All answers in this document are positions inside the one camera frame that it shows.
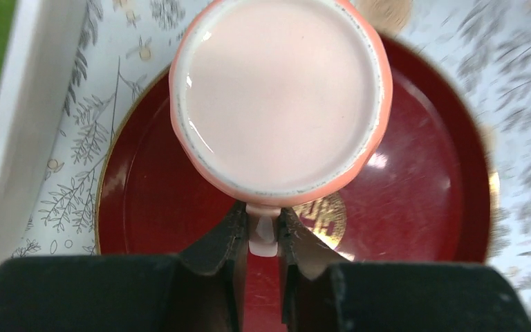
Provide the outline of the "pink mug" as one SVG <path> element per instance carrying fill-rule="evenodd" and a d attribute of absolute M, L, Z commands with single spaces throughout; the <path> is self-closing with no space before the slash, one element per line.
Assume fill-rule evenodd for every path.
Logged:
<path fill-rule="evenodd" d="M 378 148 L 393 79 L 349 1 L 213 1 L 180 42 L 169 92 L 193 166 L 246 204 L 250 252 L 273 257 L 282 209 L 342 189 Z"/>

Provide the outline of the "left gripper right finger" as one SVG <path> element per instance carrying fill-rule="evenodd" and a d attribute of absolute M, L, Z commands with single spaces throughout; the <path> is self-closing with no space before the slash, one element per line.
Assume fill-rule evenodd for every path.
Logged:
<path fill-rule="evenodd" d="M 289 331 L 531 331 L 496 270 L 451 262 L 349 261 L 278 219 L 281 320 Z"/>

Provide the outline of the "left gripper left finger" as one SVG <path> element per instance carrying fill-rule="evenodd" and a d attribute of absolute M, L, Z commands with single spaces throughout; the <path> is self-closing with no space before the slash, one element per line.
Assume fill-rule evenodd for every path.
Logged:
<path fill-rule="evenodd" d="M 0 331 L 240 331 L 245 204 L 178 254 L 52 256 L 0 265 Z"/>

